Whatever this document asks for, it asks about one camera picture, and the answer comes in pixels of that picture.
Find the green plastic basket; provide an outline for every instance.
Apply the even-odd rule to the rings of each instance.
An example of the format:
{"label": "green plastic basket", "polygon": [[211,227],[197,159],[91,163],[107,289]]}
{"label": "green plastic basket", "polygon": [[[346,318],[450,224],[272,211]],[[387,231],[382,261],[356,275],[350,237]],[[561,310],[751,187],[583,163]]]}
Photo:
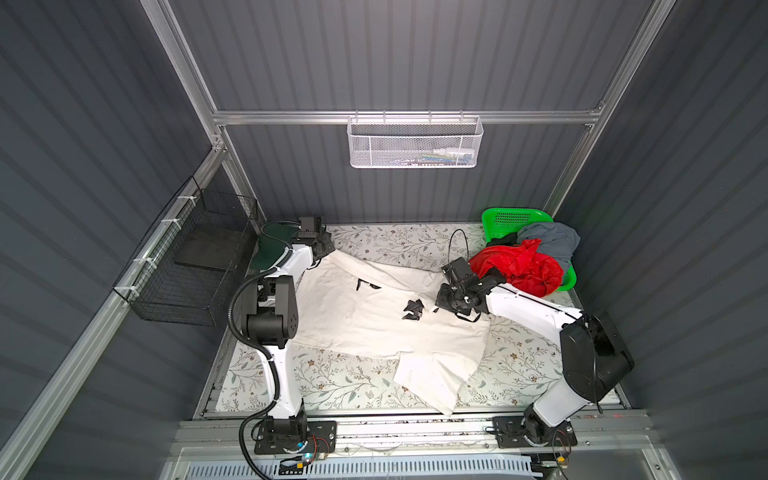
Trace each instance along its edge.
{"label": "green plastic basket", "polygon": [[[489,208],[482,213],[482,227],[485,230],[485,241],[502,238],[510,233],[519,231],[522,227],[534,222],[553,222],[546,212],[535,208]],[[570,290],[576,285],[574,267],[568,269],[563,277],[563,284],[558,291]]]}

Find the black cable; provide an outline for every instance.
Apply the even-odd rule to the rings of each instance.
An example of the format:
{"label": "black cable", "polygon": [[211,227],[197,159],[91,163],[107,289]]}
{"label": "black cable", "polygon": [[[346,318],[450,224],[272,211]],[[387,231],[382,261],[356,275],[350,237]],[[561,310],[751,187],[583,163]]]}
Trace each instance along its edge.
{"label": "black cable", "polygon": [[467,234],[464,233],[464,230],[457,228],[456,230],[453,230],[451,238],[448,240],[448,263],[451,263],[451,243],[453,242],[453,236],[456,235],[456,232],[461,232],[462,235],[464,235],[464,245],[467,247],[467,261],[469,261],[469,242],[467,241]]}
{"label": "black cable", "polygon": [[261,470],[259,470],[256,467],[256,464],[253,463],[253,459],[250,457],[250,453],[248,452],[248,447],[245,445],[245,427],[246,425],[248,425],[248,422],[250,422],[251,420],[255,420],[261,416],[266,415],[275,405],[277,405],[277,402],[273,400],[264,409],[261,409],[260,411],[254,413],[253,415],[243,420],[243,423],[240,424],[240,429],[237,431],[237,440],[240,442],[240,451],[243,453],[245,462],[248,464],[250,469],[253,470],[253,473],[255,473],[259,478],[261,478],[261,480],[272,480],[272,479],[264,475],[261,472]]}
{"label": "black cable", "polygon": [[560,466],[560,462],[558,462],[558,454],[554,452],[554,438],[558,436],[558,430],[555,429],[554,433],[552,433],[552,455],[554,455],[554,462],[558,464],[558,468],[560,469],[560,473],[563,475],[563,478],[565,480],[568,480],[568,476],[565,474],[565,470]]}
{"label": "black cable", "polygon": [[299,224],[299,223],[297,223],[297,222],[290,222],[290,221],[287,221],[287,220],[280,220],[280,221],[275,221],[275,222],[269,222],[269,223],[265,223],[264,225],[262,225],[262,226],[261,226],[261,234],[262,234],[262,235],[264,235],[264,236],[265,236],[265,237],[267,237],[267,238],[271,238],[272,240],[277,240],[278,242],[280,242],[280,243],[282,243],[283,245],[285,245],[285,246],[286,246],[286,248],[288,249],[288,254],[287,254],[287,255],[286,255],[286,256],[285,256],[285,257],[284,257],[284,258],[283,258],[283,259],[280,261],[280,263],[278,263],[278,264],[277,264],[277,266],[283,266],[283,264],[284,264],[286,261],[288,261],[288,259],[290,258],[290,256],[293,254],[293,246],[292,246],[290,243],[286,242],[285,240],[283,240],[283,239],[281,239],[281,238],[273,237],[272,235],[269,235],[269,234],[266,232],[266,228],[267,228],[269,225],[274,225],[275,223],[281,223],[281,224],[286,224],[286,223],[287,223],[287,224],[290,224],[290,225],[300,225],[300,224]]}
{"label": "black cable", "polygon": [[266,406],[265,409],[262,409],[259,412],[256,412],[253,415],[246,418],[245,420],[243,420],[243,422],[240,423],[240,430],[237,433],[237,439],[240,442],[240,451],[243,453],[243,457],[245,457],[246,463],[248,464],[248,466],[251,467],[251,469],[253,470],[253,473],[258,475],[258,477],[261,478],[262,480],[270,480],[270,478],[264,475],[256,467],[256,464],[253,463],[253,460],[250,457],[250,453],[248,452],[248,447],[246,447],[245,445],[245,428],[248,422],[254,419],[257,419],[263,415],[266,415],[275,405],[277,405],[277,400],[280,398],[280,377],[277,376],[277,367],[275,366],[275,361],[274,361],[274,358],[272,357],[272,353],[270,353],[269,350],[264,348],[263,345],[260,345],[259,343],[254,342],[253,340],[249,339],[248,337],[243,335],[241,331],[238,330],[237,325],[235,325],[234,310],[235,310],[235,305],[237,304],[237,299],[240,298],[240,295],[243,294],[243,291],[250,284],[257,282],[263,279],[265,276],[270,275],[271,273],[275,273],[276,271],[277,271],[277,268],[273,266],[269,270],[265,270],[262,273],[258,273],[257,275],[254,275],[248,280],[242,282],[240,286],[237,287],[237,290],[235,290],[234,295],[232,295],[232,300],[230,300],[230,305],[229,305],[229,308],[227,309],[227,327],[232,332],[232,335],[237,339],[237,341],[258,350],[262,355],[264,355],[264,358],[266,358],[267,364],[270,366],[270,371],[272,372],[272,380],[275,387],[275,396],[272,399],[272,402],[268,406]]}
{"label": "black cable", "polygon": [[256,437],[253,436],[254,433],[256,433],[256,429],[261,426],[261,422],[256,422],[253,424],[253,428],[250,430],[250,439],[254,442],[257,442]]}

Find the red cloth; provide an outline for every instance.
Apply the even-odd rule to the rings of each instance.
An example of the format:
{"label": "red cloth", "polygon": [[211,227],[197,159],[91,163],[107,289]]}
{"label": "red cloth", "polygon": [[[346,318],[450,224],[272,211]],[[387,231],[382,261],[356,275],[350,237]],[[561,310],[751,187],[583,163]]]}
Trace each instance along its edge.
{"label": "red cloth", "polygon": [[562,283],[563,269],[549,255],[536,253],[540,243],[534,238],[523,240],[519,247],[487,247],[469,261],[469,266],[480,278],[496,267],[512,286],[539,297],[549,295]]}

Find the floral tablecloth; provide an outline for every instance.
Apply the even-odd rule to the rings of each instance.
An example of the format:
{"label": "floral tablecloth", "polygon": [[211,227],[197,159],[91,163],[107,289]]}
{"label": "floral tablecloth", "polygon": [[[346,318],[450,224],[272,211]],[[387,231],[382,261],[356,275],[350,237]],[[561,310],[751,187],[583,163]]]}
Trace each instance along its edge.
{"label": "floral tablecloth", "polygon": [[[485,245],[479,223],[329,226],[336,248],[364,260],[438,271],[449,260],[451,234],[467,236],[469,257]],[[464,237],[457,233],[450,258],[467,256]],[[546,297],[572,305],[566,292]],[[491,316],[492,325],[478,371],[458,393],[458,406],[527,405],[546,392],[561,374],[559,349],[537,333],[509,319]],[[308,409],[428,408],[418,396],[394,383],[396,359],[371,359],[305,346],[293,347],[295,375]],[[255,351],[237,344],[221,386],[217,411],[263,408],[266,385]],[[603,403],[619,403],[609,393]]]}

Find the black wire basket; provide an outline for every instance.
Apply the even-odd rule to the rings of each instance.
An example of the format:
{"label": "black wire basket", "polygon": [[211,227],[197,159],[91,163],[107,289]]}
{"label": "black wire basket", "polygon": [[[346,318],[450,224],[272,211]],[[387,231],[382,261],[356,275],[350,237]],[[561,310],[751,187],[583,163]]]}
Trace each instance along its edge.
{"label": "black wire basket", "polygon": [[226,322],[227,304],[256,246],[256,215],[252,198],[198,190],[177,218],[160,220],[168,225],[156,246],[131,261],[141,264],[138,274],[130,285],[116,284],[114,290],[145,320]]}

